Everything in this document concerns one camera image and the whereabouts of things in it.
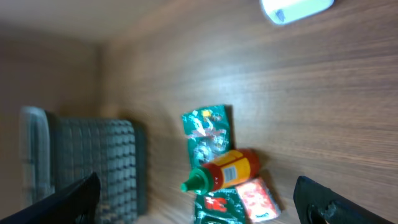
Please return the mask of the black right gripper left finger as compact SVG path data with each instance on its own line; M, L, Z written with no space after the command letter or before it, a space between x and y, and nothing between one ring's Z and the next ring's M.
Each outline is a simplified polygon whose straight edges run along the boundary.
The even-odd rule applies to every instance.
M1 220L1 224L94 223L101 184L92 173Z

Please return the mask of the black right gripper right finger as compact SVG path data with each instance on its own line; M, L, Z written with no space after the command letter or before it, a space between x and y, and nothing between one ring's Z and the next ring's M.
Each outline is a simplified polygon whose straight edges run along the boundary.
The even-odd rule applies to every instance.
M393 224L303 175L295 184L294 204L301 224Z

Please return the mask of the small red tissue box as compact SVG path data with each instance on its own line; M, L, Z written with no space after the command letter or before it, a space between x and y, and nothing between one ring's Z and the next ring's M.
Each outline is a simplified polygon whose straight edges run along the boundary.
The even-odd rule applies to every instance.
M281 214L278 204L262 178L257 177L237 185L236 190L251 222L273 220Z

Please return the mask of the yellow red sauce bottle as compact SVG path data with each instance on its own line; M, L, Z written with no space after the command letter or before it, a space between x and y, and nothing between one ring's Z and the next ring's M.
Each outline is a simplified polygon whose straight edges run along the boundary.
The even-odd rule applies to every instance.
M193 169L189 178L181 184L181 191L205 195L242 184L254 178L259 169L259 157L254 150L230 150Z

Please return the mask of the green 3M gloves packet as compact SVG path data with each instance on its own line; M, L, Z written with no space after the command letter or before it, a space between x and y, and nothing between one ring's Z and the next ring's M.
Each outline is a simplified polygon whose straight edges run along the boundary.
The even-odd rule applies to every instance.
M191 169L231 150L229 112L226 105L212 105L181 116ZM246 223L243 203L234 187L208 194L201 194L199 191L195 193L194 223Z

